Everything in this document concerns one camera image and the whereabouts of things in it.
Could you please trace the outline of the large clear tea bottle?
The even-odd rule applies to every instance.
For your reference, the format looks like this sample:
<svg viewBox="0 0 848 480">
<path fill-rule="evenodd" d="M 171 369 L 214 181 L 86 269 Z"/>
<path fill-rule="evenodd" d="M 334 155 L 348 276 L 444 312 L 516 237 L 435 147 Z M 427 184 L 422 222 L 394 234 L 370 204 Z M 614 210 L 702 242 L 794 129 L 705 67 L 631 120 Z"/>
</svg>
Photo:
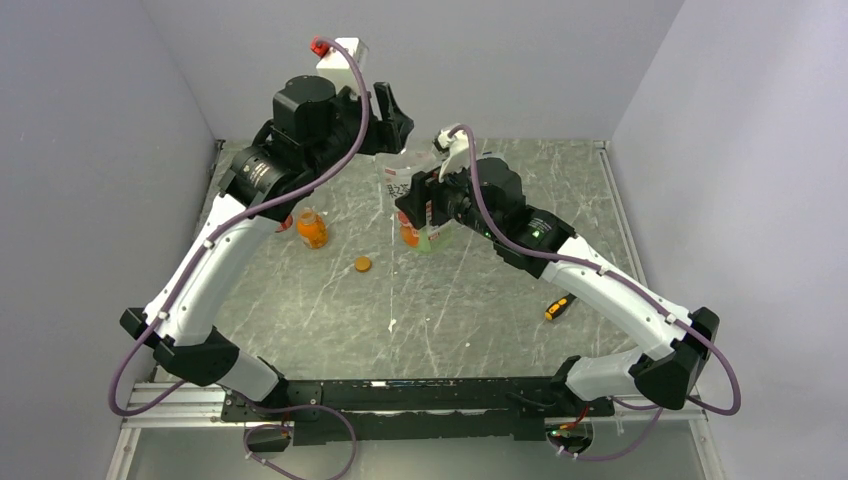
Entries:
<svg viewBox="0 0 848 480">
<path fill-rule="evenodd" d="M 418 253 L 435 253 L 450 241 L 452 227 L 435 223 L 433 204 L 425 195 L 422 179 L 416 174 L 433 176 L 440 160 L 429 150 L 404 149 L 398 154 L 380 153 L 376 169 L 398 224 L 402 242 Z"/>
</svg>

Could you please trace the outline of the small red label bottle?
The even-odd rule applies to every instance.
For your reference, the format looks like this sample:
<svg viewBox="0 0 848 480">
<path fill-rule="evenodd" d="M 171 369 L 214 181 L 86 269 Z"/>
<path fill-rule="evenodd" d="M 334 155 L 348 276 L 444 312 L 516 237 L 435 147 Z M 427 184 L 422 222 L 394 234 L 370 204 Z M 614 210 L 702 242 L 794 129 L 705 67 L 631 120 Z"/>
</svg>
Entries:
<svg viewBox="0 0 848 480">
<path fill-rule="evenodd" d="M 291 229 L 295 224 L 294 217 L 289 215 L 285 221 L 281 222 L 278 228 L 275 230 L 276 233 L 282 233 L 289 229 Z"/>
</svg>

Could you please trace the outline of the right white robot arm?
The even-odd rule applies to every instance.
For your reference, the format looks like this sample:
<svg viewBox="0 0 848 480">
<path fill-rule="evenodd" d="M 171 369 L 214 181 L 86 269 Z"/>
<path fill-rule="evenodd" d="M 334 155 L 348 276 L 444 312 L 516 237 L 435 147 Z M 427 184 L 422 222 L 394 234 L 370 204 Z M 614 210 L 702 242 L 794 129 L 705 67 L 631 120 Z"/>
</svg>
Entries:
<svg viewBox="0 0 848 480">
<path fill-rule="evenodd" d="M 557 411 L 574 415 L 601 397 L 641 395 L 666 409 L 682 409 L 710 357 L 718 316 L 661 299 L 607 261 L 573 227 L 530 205 L 519 175 L 500 158 L 478 161 L 481 193 L 463 169 L 444 179 L 418 172 L 395 204 L 412 226 L 455 221 L 490 240 L 507 264 L 574 295 L 615 323 L 636 344 L 620 354 L 568 358 L 551 378 Z"/>
</svg>

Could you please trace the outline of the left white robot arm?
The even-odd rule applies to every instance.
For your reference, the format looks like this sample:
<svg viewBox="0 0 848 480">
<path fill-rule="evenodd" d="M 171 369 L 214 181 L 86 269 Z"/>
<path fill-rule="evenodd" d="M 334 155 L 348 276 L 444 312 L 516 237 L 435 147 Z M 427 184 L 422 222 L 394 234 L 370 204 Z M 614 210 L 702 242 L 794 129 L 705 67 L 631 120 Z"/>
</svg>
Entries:
<svg viewBox="0 0 848 480">
<path fill-rule="evenodd" d="M 350 86 L 303 75 L 290 79 L 272 105 L 272 118 L 221 178 L 207 223 L 178 270 L 145 308 L 129 308 L 120 320 L 167 373 L 236 391 L 264 420 L 289 406 L 289 382 L 218 331 L 225 297 L 258 247 L 341 161 L 398 153 L 414 128 L 387 82 L 360 97 Z"/>
</svg>

